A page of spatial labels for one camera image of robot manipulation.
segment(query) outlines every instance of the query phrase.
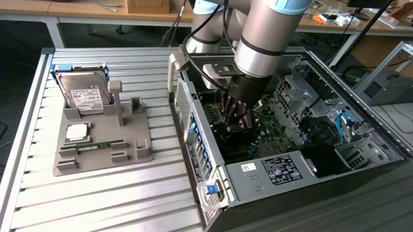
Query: barcode label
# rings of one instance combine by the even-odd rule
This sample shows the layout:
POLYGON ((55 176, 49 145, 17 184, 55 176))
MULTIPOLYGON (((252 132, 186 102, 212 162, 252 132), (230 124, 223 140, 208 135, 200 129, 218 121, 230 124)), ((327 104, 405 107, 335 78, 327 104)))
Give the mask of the barcode label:
POLYGON ((76 108, 80 111, 103 109, 100 92, 97 88, 73 89, 71 90, 71 94, 72 94, 76 108))

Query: warning label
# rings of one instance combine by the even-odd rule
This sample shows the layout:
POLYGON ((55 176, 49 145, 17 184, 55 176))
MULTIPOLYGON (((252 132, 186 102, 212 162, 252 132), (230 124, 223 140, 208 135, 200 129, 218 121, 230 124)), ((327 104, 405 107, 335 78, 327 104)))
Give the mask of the warning label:
POLYGON ((103 103, 97 88, 71 90, 76 108, 79 110, 100 110, 103 103))
POLYGON ((302 179, 302 175, 291 161, 290 156, 282 156, 262 161, 263 168, 274 185, 282 185, 302 179))

